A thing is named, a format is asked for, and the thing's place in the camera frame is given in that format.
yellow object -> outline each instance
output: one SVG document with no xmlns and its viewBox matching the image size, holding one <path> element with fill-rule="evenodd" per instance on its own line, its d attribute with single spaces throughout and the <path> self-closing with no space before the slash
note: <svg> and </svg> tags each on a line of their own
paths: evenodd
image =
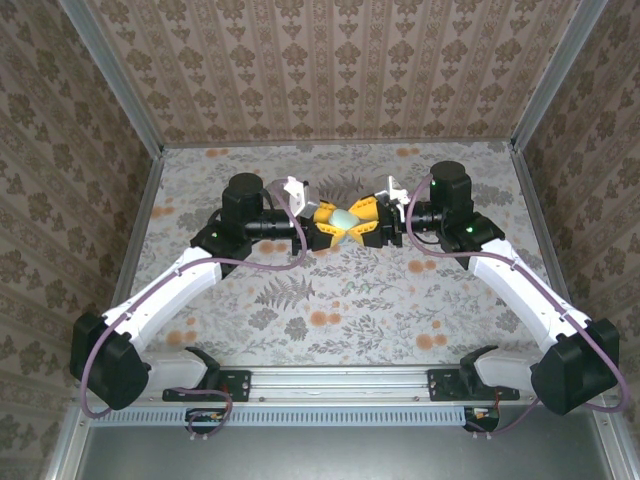
<svg viewBox="0 0 640 480">
<path fill-rule="evenodd" d="M 340 243 L 340 240 L 342 240 L 345 234 L 347 233 L 341 228 L 337 228 L 337 227 L 334 227 L 333 225 L 329 225 L 326 223 L 316 223 L 316 227 L 318 227 L 318 230 L 320 230 L 322 233 L 328 233 L 329 235 L 332 236 L 331 237 L 332 247 Z"/>
<path fill-rule="evenodd" d="M 328 224 L 329 223 L 329 218 L 331 217 L 331 214 L 337 208 L 338 207 L 336 207 L 332 203 L 320 202 L 320 206 L 318 207 L 316 212 L 313 214 L 313 221 L 315 223 L 326 223 L 326 224 Z"/>
<path fill-rule="evenodd" d="M 362 225 L 357 225 L 353 227 L 352 229 L 349 230 L 348 233 L 349 235 L 351 235 L 351 237 L 353 237 L 353 239 L 356 242 L 364 246 L 364 239 L 362 238 L 362 235 L 364 233 L 369 233 L 374 231 L 377 226 L 378 226 L 377 220 L 375 222 L 367 222 L 367 223 L 363 223 Z"/>
<path fill-rule="evenodd" d="M 378 200 L 373 195 L 364 197 L 351 205 L 349 213 L 353 213 L 360 220 L 378 220 Z"/>
</svg>

floral wallpaper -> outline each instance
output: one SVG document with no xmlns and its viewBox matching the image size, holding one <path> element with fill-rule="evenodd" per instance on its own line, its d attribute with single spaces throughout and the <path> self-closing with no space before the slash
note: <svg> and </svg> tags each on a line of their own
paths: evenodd
<svg viewBox="0 0 640 480">
<path fill-rule="evenodd" d="M 134 291 L 163 272 L 220 206 L 229 178 L 308 179 L 341 207 L 393 173 L 409 190 L 441 160 L 462 162 L 479 211 L 501 226 L 540 275 L 545 270 L 505 142 L 169 149 Z M 285 264 L 290 243 L 262 241 L 253 261 Z M 196 345 L 225 365 L 372 365 L 458 362 L 498 343 L 533 339 L 496 294 L 453 260 L 413 246 L 365 249 L 348 238 L 272 273 L 236 269 L 183 308 L 152 350 Z"/>
<path fill-rule="evenodd" d="M 638 31 L 639 2 L 608 2 L 525 158 L 574 302 L 621 332 L 640 445 Z"/>
<path fill-rule="evenodd" d="M 169 145 L 507 138 L 578 0 L 90 0 Z"/>
<path fill-rule="evenodd" d="M 73 321 L 109 305 L 149 167 L 58 3 L 0 2 L 0 478 L 47 465 Z"/>
</svg>

patterned floor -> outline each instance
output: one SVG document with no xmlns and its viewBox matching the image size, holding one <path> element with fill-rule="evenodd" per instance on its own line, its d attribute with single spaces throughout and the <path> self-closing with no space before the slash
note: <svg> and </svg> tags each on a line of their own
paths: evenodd
<svg viewBox="0 0 640 480">
<path fill-rule="evenodd" d="M 259 173 L 265 183 L 294 175 L 348 207 L 384 174 L 412 190 L 441 160 L 466 166 L 476 208 L 546 275 L 504 142 L 176 149 L 164 160 L 134 292 L 188 246 L 236 173 Z M 264 241 L 250 260 L 283 264 L 289 251 L 284 241 Z M 367 250 L 347 239 L 289 272 L 238 268 L 176 315 L 150 348 L 196 345 L 224 365 L 371 365 L 457 362 L 489 343 L 519 350 L 532 337 L 455 261 L 413 247 Z"/>
</svg>

patterned wall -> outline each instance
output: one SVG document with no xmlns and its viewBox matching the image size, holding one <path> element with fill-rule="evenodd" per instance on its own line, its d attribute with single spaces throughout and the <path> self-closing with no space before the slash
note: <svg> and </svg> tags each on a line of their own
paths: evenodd
<svg viewBox="0 0 640 480">
<path fill-rule="evenodd" d="M 507 138 L 577 0 L 90 0 L 168 144 Z"/>
<path fill-rule="evenodd" d="M 640 399 L 640 2 L 610 1 L 525 150 L 576 304 L 622 334 Z M 636 420 L 640 440 L 640 412 Z"/>
<path fill-rule="evenodd" d="M 149 166 L 57 2 L 0 2 L 0 478 L 55 445 L 72 322 L 109 303 Z"/>
</svg>

